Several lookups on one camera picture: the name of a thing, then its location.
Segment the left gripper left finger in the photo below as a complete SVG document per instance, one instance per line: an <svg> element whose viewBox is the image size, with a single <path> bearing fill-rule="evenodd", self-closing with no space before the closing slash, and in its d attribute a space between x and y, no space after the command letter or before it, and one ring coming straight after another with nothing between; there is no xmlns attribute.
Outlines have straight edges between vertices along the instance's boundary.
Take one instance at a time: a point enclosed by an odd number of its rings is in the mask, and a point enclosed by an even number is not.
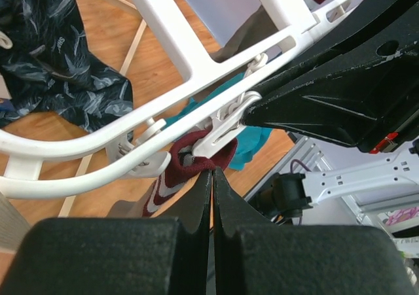
<svg viewBox="0 0 419 295"><path fill-rule="evenodd" d="M26 234L2 294L205 294L212 174L154 218L48 218Z"/></svg>

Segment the grey maroon striped sock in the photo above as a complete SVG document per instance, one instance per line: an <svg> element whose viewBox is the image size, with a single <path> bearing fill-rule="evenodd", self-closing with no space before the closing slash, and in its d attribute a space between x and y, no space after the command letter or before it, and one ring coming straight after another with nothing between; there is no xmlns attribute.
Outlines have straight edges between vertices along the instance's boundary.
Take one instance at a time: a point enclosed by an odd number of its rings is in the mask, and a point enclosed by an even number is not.
<svg viewBox="0 0 419 295"><path fill-rule="evenodd" d="M178 139L171 146L171 160L167 168L150 185L144 196L138 201L119 200L115 202L107 217L150 217L178 193L191 178L200 174L200 172L214 170L216 167L226 169L238 146L236 138L211 158L192 155L193 145L208 133L208 130L196 130Z"/></svg>

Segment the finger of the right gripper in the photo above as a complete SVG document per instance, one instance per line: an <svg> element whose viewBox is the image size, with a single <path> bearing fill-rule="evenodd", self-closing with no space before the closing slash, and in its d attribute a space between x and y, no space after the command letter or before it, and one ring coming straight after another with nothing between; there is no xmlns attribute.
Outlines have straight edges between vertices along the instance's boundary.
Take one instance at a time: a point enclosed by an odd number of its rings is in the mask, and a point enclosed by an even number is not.
<svg viewBox="0 0 419 295"><path fill-rule="evenodd" d="M326 36L255 85L253 89L260 94L267 94L353 50L389 26L416 1L362 0L353 12Z"/></svg>

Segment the white clip hanger frame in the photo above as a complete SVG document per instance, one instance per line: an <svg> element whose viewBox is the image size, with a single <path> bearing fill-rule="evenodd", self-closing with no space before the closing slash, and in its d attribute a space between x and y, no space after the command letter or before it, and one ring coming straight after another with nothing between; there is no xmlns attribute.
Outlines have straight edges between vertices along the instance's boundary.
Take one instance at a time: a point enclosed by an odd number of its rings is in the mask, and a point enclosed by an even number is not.
<svg viewBox="0 0 419 295"><path fill-rule="evenodd" d="M1 177L1 193L5 197L26 200L82 194L126 176L144 161L148 161L149 165L143 168L142 177L149 178L161 174L168 163L167 157L162 154L163 147L195 124L216 115L219 109L324 37L337 25L327 18L328 13L350 0L332 0L311 11L316 24L303 33L297 33L293 26L289 26L223 63L217 63L210 58L174 0L132 1L184 78L184 83L95 133L78 139L35 141L2 132L1 152L9 156L5 173ZM45 161L73 160L105 147L117 147L119 141L141 123L207 88L273 46L282 49L280 57L256 69L249 77L161 133L148 138L108 166L68 179L40 179L40 170Z"/></svg>

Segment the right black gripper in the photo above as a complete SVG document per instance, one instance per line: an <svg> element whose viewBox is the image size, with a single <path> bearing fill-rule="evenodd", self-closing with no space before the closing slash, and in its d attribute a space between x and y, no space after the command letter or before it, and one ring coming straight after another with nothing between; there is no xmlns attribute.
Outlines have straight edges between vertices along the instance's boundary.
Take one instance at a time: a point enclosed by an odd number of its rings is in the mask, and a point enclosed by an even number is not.
<svg viewBox="0 0 419 295"><path fill-rule="evenodd" d="M418 136L418 42L363 43L264 96L243 123L393 152Z"/></svg>

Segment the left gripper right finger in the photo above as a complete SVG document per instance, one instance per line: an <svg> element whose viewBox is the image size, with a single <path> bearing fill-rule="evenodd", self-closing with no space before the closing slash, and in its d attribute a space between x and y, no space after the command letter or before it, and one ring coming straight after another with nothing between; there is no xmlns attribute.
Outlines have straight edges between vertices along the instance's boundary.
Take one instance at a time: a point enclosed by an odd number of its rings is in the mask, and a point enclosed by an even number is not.
<svg viewBox="0 0 419 295"><path fill-rule="evenodd" d="M213 172L218 294L414 294L401 253L370 226L277 225Z"/></svg>

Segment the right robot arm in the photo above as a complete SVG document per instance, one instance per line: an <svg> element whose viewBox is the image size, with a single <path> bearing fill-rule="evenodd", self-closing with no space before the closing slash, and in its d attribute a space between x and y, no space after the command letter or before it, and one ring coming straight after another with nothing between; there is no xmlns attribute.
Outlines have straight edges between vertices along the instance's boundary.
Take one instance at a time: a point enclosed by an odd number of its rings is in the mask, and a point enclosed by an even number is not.
<svg viewBox="0 0 419 295"><path fill-rule="evenodd" d="M244 124L385 155L346 169L276 173L249 201L262 215L290 219L331 198L418 186L418 0L362 0L255 89L262 98Z"/></svg>

